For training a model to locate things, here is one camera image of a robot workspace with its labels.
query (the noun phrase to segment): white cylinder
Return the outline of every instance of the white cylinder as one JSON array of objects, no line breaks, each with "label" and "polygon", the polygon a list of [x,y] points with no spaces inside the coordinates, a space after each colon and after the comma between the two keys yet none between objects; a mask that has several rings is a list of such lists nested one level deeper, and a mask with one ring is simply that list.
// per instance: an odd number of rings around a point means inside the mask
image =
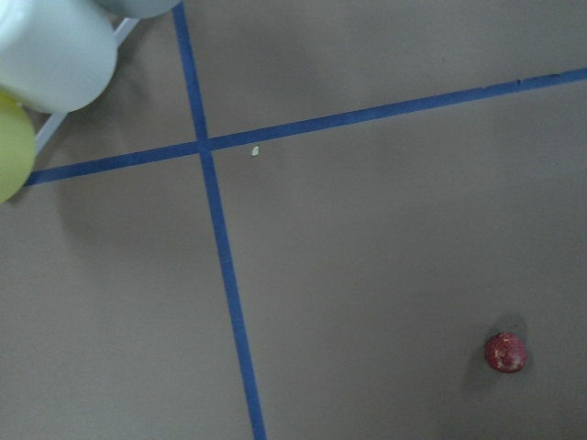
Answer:
[{"label": "white cylinder", "polygon": [[95,0],[105,10],[122,17],[155,17],[169,11],[180,0]]},{"label": "white cylinder", "polygon": [[116,67],[114,30],[91,0],[0,0],[0,88],[47,113],[90,104]]}]

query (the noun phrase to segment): blue line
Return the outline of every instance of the blue line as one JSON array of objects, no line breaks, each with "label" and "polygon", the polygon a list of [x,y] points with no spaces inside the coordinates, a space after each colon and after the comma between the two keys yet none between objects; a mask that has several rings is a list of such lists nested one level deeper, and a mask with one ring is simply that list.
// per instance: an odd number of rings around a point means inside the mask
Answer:
[{"label": "blue line", "polygon": [[462,104],[469,101],[493,98],[505,94],[516,94],[519,92],[552,87],[554,85],[565,83],[575,83],[584,80],[587,80],[587,69],[579,69],[577,71],[565,71],[563,73],[538,76],[526,80],[504,82],[501,84],[490,85],[489,87],[480,87],[460,92],[428,96],[426,98],[403,101],[396,104],[381,105],[338,115],[318,117],[280,126],[270,126],[232,135],[214,137],[210,139],[210,149],[228,149],[254,142],[261,142],[263,140],[286,138],[327,128],[348,126],[384,117],[405,115],[408,113],[429,110],[431,108]]},{"label": "blue line", "polygon": [[85,176],[97,172],[117,170],[120,168],[134,167],[144,163],[159,162],[162,160],[180,158],[197,153],[196,142],[171,145],[169,147],[148,149],[136,153],[122,154],[98,160],[64,165],[48,170],[33,171],[25,186],[37,185],[39,183],[62,181],[72,177]]},{"label": "blue line", "polygon": [[194,52],[192,51],[190,30],[187,27],[183,2],[173,9],[173,21],[175,22],[175,34],[177,35],[177,43],[182,56],[185,85],[190,97],[190,107],[192,109],[195,135],[198,139],[208,139],[202,91],[200,90],[200,83],[198,82],[197,71],[195,69]]},{"label": "blue line", "polygon": [[265,434],[265,423],[263,422],[263,414],[260,407],[259,392],[257,389],[257,381],[255,380],[252,356],[250,354],[245,318],[242,312],[240,296],[238,294],[237,276],[232,260],[224,211],[222,209],[222,199],[220,197],[220,188],[216,176],[216,167],[212,152],[208,149],[209,139],[205,122],[204,104],[198,82],[195,58],[183,4],[179,4],[173,9],[173,18],[175,20],[175,29],[180,52],[182,53],[183,74],[190,98],[194,128],[198,138],[196,145],[202,163],[205,191],[208,197],[210,215],[212,216],[216,247],[220,258],[220,269],[222,271],[222,279],[227,295],[230,322],[232,324],[232,331],[237,348],[240,375],[249,409],[250,424],[255,440],[266,440],[267,435]]},{"label": "blue line", "polygon": [[[505,94],[515,94],[519,92],[526,92],[530,90],[567,83],[575,83],[585,80],[587,80],[587,69],[565,71],[563,73],[554,75],[538,76],[536,78],[505,82],[502,84],[491,85],[489,87],[440,94],[437,96],[428,96],[426,98],[404,101],[402,103],[381,105],[378,107],[366,108],[354,112],[292,122],[290,124],[283,124],[280,126],[269,126],[267,128],[245,131],[233,135],[212,137],[207,141],[207,147],[211,150],[240,147],[242,145],[261,142],[263,140],[286,138],[289,136],[301,135],[303,133],[310,133],[327,128],[342,127],[351,124],[357,124],[359,122],[366,122],[384,117],[405,115],[408,113],[419,112],[446,105],[462,104],[469,101],[488,99]],[[199,130],[200,133],[202,133],[202,131],[205,133],[205,130],[202,130],[201,128]],[[112,158],[93,160],[90,162],[66,165],[59,168],[35,171],[31,174],[26,185],[53,182],[62,179],[69,179],[71,177],[83,176],[85,174],[125,168],[158,160],[179,158],[188,154],[197,153],[197,151],[192,150],[192,148],[189,148],[189,151],[184,150],[183,146],[186,145],[190,144],[149,149],[140,151],[139,153],[123,154],[121,156],[114,156]]]}]

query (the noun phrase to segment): white cup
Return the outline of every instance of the white cup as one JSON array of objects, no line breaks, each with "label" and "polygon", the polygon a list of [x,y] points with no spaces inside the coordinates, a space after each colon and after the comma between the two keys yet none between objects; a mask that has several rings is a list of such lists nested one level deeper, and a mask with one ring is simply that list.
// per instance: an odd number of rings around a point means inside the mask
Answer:
[{"label": "white cup", "polygon": [[90,104],[116,55],[114,30],[91,0],[0,0],[0,88],[35,110]]},{"label": "white cup", "polygon": [[106,11],[121,17],[155,17],[169,11],[180,0],[95,0]]}]

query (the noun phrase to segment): gray floor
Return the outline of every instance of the gray floor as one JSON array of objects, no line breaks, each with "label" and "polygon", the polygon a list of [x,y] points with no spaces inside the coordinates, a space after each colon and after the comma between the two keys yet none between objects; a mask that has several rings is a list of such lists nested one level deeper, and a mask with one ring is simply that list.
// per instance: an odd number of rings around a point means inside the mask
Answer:
[{"label": "gray floor", "polygon": [[[559,0],[186,12],[212,136],[587,60],[587,4]],[[578,82],[214,153],[268,438],[587,438],[586,103]],[[37,168],[193,139],[167,15]],[[2,440],[252,439],[197,157],[34,186],[0,222]],[[497,330],[526,370],[483,364]]]}]

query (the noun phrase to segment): red ball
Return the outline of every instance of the red ball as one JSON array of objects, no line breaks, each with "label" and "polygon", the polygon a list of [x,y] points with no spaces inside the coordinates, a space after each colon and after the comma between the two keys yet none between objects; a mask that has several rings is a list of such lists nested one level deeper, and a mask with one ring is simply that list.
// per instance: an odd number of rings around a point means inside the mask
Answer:
[{"label": "red ball", "polygon": [[528,361],[522,340],[513,333],[500,333],[485,344],[485,359],[492,369],[516,373]]}]

